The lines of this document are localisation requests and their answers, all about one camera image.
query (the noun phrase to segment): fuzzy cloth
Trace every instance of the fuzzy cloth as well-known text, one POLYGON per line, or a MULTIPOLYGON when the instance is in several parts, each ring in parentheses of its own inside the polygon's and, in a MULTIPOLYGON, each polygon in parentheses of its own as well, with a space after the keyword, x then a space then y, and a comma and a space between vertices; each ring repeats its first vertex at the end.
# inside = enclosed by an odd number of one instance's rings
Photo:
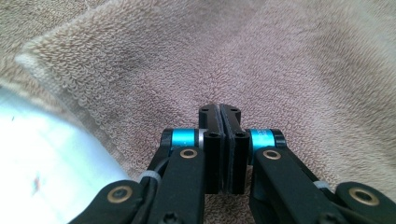
MULTIPOLYGON (((391 0, 108 1, 16 60, 132 177, 164 128, 228 104, 332 187, 396 200, 395 15, 391 0)), ((205 222, 253 222, 247 195, 206 197, 205 222)))

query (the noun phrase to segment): towel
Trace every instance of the towel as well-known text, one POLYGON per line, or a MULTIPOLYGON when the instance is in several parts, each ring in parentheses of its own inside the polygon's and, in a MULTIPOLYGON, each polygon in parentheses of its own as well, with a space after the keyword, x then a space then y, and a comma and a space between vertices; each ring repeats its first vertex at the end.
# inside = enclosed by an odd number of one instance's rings
MULTIPOLYGON (((358 181, 396 200, 395 12, 374 0, 110 0, 16 61, 133 178, 164 128, 228 104, 243 128, 280 129, 332 188, 358 181)), ((206 196, 205 223, 253 222, 247 195, 206 196)))

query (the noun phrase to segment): brass ring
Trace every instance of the brass ring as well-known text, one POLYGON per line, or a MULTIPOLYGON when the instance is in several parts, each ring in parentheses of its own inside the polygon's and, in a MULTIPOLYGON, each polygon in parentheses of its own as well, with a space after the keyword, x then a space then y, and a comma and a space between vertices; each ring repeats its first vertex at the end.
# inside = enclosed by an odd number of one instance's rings
POLYGON ((262 153, 262 155, 264 155, 264 157, 266 157, 270 160, 274 160, 274 161, 279 160, 281 158, 281 155, 279 154, 279 152, 273 151, 273 150, 265 150, 262 153))
POLYGON ((132 196, 132 189, 129 186, 118 186, 112 189, 108 194, 107 194, 107 199, 111 203, 123 203, 126 200, 128 200, 132 196), (124 195, 121 195, 120 197, 115 196, 114 194, 118 190, 125 190, 124 195))
POLYGON ((349 190, 349 194, 354 200, 360 203, 364 203, 369 206, 379 205, 378 198, 372 192, 366 189, 352 188, 349 190))
POLYGON ((196 157, 197 155, 198 155, 198 152, 196 150, 190 149, 190 148, 181 150, 181 152, 180 152, 180 156, 184 159, 192 159, 192 158, 196 157))

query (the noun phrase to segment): brown towel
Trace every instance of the brown towel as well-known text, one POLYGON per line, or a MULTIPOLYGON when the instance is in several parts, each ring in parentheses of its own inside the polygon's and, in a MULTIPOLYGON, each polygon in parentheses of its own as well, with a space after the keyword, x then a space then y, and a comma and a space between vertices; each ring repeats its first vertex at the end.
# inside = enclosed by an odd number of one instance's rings
MULTIPOLYGON (((278 128, 334 187, 396 200, 396 3, 109 1, 27 43, 17 62, 132 177, 166 127, 229 104, 278 128)), ((206 198, 205 222, 250 223, 246 196, 206 198)))

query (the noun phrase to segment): white surface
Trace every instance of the white surface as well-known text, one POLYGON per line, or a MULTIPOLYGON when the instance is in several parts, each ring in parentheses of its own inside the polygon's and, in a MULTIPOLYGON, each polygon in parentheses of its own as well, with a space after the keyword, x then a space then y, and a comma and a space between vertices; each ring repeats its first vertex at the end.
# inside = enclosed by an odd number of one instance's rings
POLYGON ((66 223, 129 179, 89 133, 0 88, 0 223, 66 223))

